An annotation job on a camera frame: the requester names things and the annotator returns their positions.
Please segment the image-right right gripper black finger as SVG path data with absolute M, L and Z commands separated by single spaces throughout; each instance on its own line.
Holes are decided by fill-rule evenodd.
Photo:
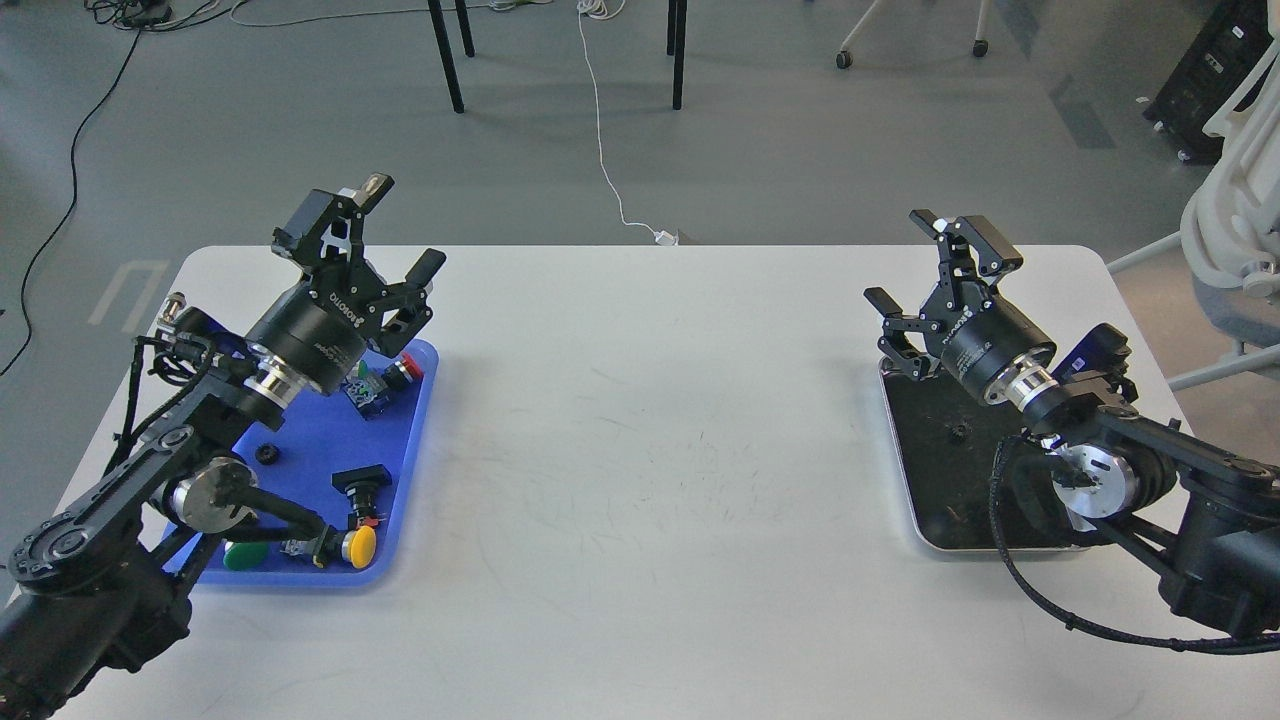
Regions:
M 1024 256 L 986 217 L 942 218 L 915 209 L 910 219 L 933 236 L 940 255 L 940 279 L 923 311 L 979 311 L 998 295 L 1000 279 L 1024 264 Z

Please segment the image-right left gripper black finger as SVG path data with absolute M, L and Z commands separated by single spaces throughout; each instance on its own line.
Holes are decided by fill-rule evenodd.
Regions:
M 883 316 L 877 347 L 893 368 L 913 380 L 942 372 L 943 340 L 951 329 L 951 310 L 941 287 L 934 287 L 918 315 L 908 315 L 881 287 L 864 291 L 864 297 Z

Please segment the black Robotiq gripper body image-left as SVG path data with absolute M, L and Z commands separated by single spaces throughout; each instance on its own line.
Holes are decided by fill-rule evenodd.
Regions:
M 244 340 L 323 395 L 366 352 L 396 356 L 396 287 L 367 263 L 319 263 L 250 328 Z

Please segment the black Robotiq gripper body image-right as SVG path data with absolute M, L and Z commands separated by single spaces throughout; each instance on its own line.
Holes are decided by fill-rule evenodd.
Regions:
M 991 290 L 963 290 L 947 300 L 937 290 L 925 301 L 925 319 L 940 323 L 925 337 L 925 348 L 974 398 L 1005 401 L 997 378 L 1019 357 L 1044 365 L 1056 343 L 1018 307 Z

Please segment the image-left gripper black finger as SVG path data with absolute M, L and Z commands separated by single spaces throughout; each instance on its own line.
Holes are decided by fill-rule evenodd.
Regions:
M 428 249 L 406 273 L 404 281 L 388 286 L 375 302 L 375 351 L 394 357 L 431 320 L 428 295 L 435 274 L 444 266 L 447 255 Z
M 271 251 L 311 281 L 366 284 L 374 272 L 364 259 L 364 218 L 393 186 L 390 176 L 374 173 L 356 190 L 312 190 L 285 225 L 274 229 Z

